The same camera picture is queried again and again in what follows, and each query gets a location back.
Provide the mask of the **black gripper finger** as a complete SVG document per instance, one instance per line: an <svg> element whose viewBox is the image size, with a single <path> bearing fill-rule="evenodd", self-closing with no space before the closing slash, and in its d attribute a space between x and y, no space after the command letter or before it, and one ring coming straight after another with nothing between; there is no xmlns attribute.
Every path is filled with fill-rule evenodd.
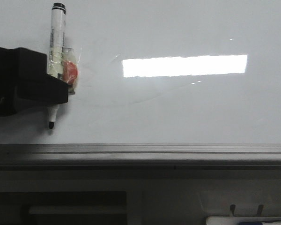
<svg viewBox="0 0 281 225"><path fill-rule="evenodd" d="M68 85L47 74L47 55L26 48L16 48L19 98L47 104L68 102Z"/></svg>

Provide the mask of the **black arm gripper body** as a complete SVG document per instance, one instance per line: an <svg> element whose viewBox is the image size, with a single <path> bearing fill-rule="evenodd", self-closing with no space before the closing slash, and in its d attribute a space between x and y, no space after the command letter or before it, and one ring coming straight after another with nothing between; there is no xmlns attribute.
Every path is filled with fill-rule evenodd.
<svg viewBox="0 0 281 225"><path fill-rule="evenodd" d="M19 48L0 47L0 117L16 114L15 88L18 78Z"/></svg>

